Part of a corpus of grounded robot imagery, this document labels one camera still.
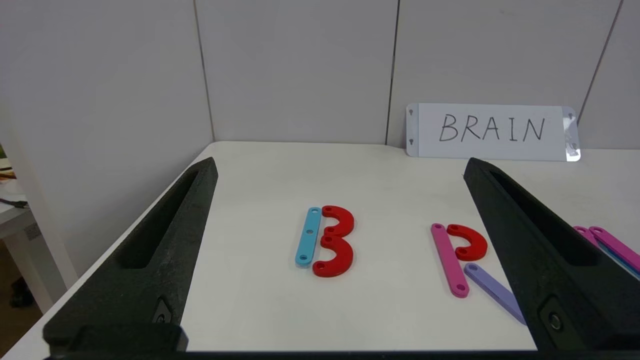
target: red curved piece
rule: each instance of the red curved piece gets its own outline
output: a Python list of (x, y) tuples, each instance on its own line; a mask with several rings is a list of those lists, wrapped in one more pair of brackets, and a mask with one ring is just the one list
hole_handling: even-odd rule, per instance
[(320, 277), (334, 277), (349, 270), (353, 262), (353, 249), (348, 242), (339, 236), (324, 235), (320, 240), (320, 245), (333, 250), (335, 258), (329, 261), (316, 261), (313, 266), (314, 274)]
[(353, 230), (353, 215), (347, 209), (343, 209), (339, 206), (327, 205), (322, 207), (322, 215), (327, 218), (336, 218), (339, 221), (335, 226), (325, 227), (325, 235), (338, 236), (342, 238), (350, 234)]
[(470, 227), (451, 224), (447, 226), (447, 233), (459, 236), (471, 243), (466, 247), (456, 247), (456, 257), (462, 261), (480, 260), (486, 255), (487, 244), (484, 236)]

